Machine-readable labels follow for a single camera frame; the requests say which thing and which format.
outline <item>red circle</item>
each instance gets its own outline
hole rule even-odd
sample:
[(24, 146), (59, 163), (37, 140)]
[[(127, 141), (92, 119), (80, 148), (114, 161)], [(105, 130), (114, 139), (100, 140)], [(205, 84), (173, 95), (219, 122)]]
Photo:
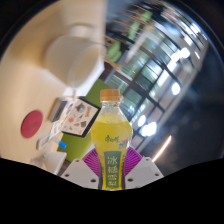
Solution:
[(39, 130), (43, 121), (43, 115), (40, 111), (35, 110), (29, 113), (23, 120), (21, 133), (24, 138), (33, 137)]

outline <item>white table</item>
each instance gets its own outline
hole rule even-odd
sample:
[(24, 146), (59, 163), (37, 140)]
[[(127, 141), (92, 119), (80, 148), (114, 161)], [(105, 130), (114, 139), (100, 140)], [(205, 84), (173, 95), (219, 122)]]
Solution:
[[(59, 1), (37, 14), (15, 36), (0, 63), (2, 158), (29, 164), (31, 158), (47, 150), (36, 150), (36, 143), (50, 132), (52, 123), (47, 117), (54, 100), (65, 93), (67, 86), (43, 67), (44, 50), (62, 35), (66, 26), (78, 22), (97, 26), (93, 40), (104, 44), (106, 11), (105, 0)], [(21, 124), (33, 110), (43, 113), (43, 123), (32, 138), (25, 139), (20, 132)], [(51, 151), (58, 148), (54, 142), (50, 146)]]

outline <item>purple object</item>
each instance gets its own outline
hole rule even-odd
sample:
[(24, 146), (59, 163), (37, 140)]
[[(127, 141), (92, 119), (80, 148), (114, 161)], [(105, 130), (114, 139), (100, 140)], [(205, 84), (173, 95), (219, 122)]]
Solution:
[(142, 156), (133, 148), (129, 147), (123, 166), (123, 173), (126, 177), (130, 171), (140, 162)]
[(101, 174), (101, 165), (96, 149), (88, 152), (83, 158), (87, 166), (98, 176)]
[[(124, 176), (126, 176), (140, 162), (141, 159), (142, 156), (135, 149), (129, 147), (123, 165)], [(83, 157), (83, 161), (98, 177), (100, 177), (101, 165), (96, 149), (88, 152)]]

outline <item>orange bottle cap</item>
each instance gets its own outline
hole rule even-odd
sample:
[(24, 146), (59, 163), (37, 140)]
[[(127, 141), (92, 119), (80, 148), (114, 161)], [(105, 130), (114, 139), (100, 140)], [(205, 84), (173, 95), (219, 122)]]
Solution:
[(100, 91), (100, 101), (120, 101), (119, 89), (103, 89)]

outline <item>plastic bottle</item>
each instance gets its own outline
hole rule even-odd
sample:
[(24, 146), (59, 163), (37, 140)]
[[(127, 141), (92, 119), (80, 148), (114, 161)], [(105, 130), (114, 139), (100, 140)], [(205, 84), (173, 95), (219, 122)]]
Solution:
[(102, 109), (92, 126), (91, 137), (102, 166), (102, 190), (122, 190), (123, 163), (133, 131), (119, 108), (119, 90), (101, 90), (100, 101)]

